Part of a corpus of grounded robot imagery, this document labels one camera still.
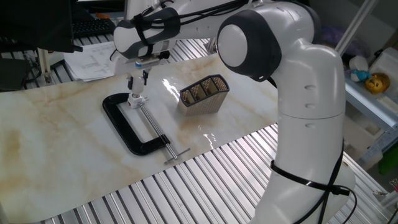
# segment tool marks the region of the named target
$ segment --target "pen holder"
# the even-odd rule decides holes
[[[180,91],[178,108],[185,116],[215,113],[228,92],[229,86],[221,75],[209,75]]]

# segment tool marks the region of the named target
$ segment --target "monitor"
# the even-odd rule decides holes
[[[44,50],[81,51],[73,45],[70,0],[0,1],[0,38]]]

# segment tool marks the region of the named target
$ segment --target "marble-pattern mat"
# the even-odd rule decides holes
[[[219,112],[182,116],[179,91],[212,74],[231,89]],[[230,72],[217,55],[154,67],[146,108],[177,152],[191,148],[165,166],[165,149],[129,152],[102,109],[129,91],[126,78],[0,94],[0,202],[11,223],[56,216],[277,121],[277,90]],[[120,108],[142,141],[157,137],[139,110]]]

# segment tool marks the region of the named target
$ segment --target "paper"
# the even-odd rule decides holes
[[[83,52],[64,53],[67,67],[74,79],[85,82],[111,77],[109,57],[114,52],[113,42],[83,46]]]

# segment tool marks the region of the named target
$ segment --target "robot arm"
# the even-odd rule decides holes
[[[213,5],[213,0],[183,1],[142,19],[170,18]],[[181,19],[179,26],[171,26],[178,27],[174,32],[167,31],[165,23],[153,24],[164,29],[151,29],[146,24],[143,34],[153,45],[151,53],[162,51],[165,47],[157,45],[172,39],[217,36],[220,58],[230,70],[258,82],[272,76],[278,86],[279,145],[272,164],[308,183],[303,185],[274,170],[251,223],[326,223],[348,197],[311,186],[335,184],[352,189],[355,178],[352,170],[341,163],[343,64],[334,50],[313,44],[320,35],[316,14],[291,2],[257,7],[246,2],[234,12],[181,25],[185,21]],[[121,55],[134,58],[147,54],[148,46],[138,33],[132,24],[116,28],[114,41]]]

